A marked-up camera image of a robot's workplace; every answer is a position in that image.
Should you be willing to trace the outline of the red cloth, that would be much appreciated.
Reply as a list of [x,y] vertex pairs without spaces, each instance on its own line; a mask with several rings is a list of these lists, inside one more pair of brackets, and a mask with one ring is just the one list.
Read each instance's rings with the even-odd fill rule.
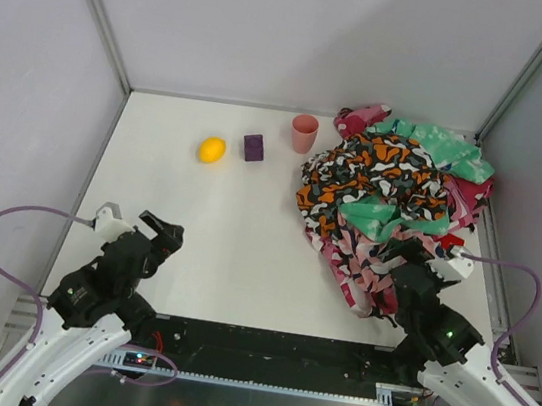
[[465,241],[459,236],[452,233],[448,233],[445,236],[442,236],[439,240],[439,244],[445,253],[450,254],[454,248],[463,248],[465,246]]

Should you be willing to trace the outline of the orange black camouflage cloth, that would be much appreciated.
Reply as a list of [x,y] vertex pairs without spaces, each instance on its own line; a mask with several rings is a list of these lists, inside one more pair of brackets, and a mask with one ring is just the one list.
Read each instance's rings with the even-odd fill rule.
[[305,226],[322,238],[350,225],[375,243],[396,229],[449,231],[445,175],[416,140],[354,134],[301,166],[296,199]]

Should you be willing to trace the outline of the mint green cloth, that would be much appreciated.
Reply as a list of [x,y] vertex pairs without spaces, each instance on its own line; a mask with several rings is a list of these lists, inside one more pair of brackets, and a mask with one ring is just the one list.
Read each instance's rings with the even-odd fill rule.
[[376,195],[344,204],[340,215],[374,242],[383,243],[392,237],[395,228],[416,230],[424,235],[446,236],[463,227],[471,228],[493,190],[494,169],[482,157],[481,149],[459,134],[438,125],[413,124],[403,118],[386,119],[368,126],[368,134],[394,133],[415,140],[426,150],[438,170],[445,176],[447,215],[441,220],[405,219],[396,205]]

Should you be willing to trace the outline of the light pink camouflage cloth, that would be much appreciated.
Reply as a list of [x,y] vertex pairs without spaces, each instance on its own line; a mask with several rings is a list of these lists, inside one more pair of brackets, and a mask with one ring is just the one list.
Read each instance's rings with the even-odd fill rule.
[[319,236],[309,228],[305,234],[314,250],[325,258],[348,307],[360,318],[391,316],[397,312],[398,301],[390,273],[406,259],[399,255],[384,260],[383,255],[392,246],[416,239],[430,258],[445,255],[439,240],[402,226],[394,227],[384,243],[369,239],[343,218],[339,220],[337,236]]

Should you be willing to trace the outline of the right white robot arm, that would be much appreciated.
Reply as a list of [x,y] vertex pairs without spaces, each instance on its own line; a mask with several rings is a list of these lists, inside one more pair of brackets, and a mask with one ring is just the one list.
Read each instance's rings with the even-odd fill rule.
[[500,364],[499,347],[487,346],[466,317],[439,299],[442,289],[469,277],[478,257],[455,246],[436,258],[416,238],[393,242],[381,260],[398,257],[403,264],[389,274],[405,338],[394,355],[418,382],[451,406],[540,406]]

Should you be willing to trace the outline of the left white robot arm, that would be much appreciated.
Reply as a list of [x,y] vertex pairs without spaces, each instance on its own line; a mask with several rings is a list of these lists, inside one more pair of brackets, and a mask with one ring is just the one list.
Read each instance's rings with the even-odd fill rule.
[[137,287],[181,249],[184,228],[143,211],[139,218],[154,232],[150,238],[119,210],[108,202],[93,218],[74,219],[99,235],[102,252],[65,275],[47,299],[0,266],[0,275],[29,294],[36,308],[34,324],[0,360],[0,406],[48,406],[104,355],[157,335],[156,311]]

